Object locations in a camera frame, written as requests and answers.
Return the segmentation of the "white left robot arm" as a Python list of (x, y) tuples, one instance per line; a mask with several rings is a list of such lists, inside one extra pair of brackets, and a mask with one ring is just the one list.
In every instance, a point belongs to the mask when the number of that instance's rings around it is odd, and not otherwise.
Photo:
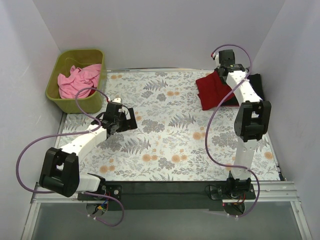
[(79, 163), (95, 147), (115, 133), (137, 129), (135, 112), (118, 99), (107, 104), (106, 110), (98, 114), (85, 133), (80, 134), (61, 148), (47, 150), (39, 178), (42, 188), (65, 197), (77, 192), (89, 192), (95, 200), (106, 196), (102, 177), (94, 174), (81, 174)]

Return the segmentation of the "red t shirt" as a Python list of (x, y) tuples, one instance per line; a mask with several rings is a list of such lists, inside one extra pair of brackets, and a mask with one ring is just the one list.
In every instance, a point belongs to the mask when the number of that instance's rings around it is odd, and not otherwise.
[(216, 70), (205, 77), (197, 79), (195, 84), (203, 111), (217, 107), (221, 100), (232, 90), (227, 84), (222, 83)]

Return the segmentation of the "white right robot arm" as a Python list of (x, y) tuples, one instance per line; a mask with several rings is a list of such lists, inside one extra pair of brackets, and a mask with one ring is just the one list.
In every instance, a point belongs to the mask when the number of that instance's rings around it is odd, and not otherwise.
[(231, 88), (239, 104), (234, 121), (237, 136), (235, 161), (226, 183), (219, 190), (237, 199), (251, 191), (252, 174), (249, 170), (258, 142), (267, 133), (272, 106), (255, 92), (243, 65), (236, 64), (232, 49), (214, 52), (212, 58), (216, 62), (220, 80)]

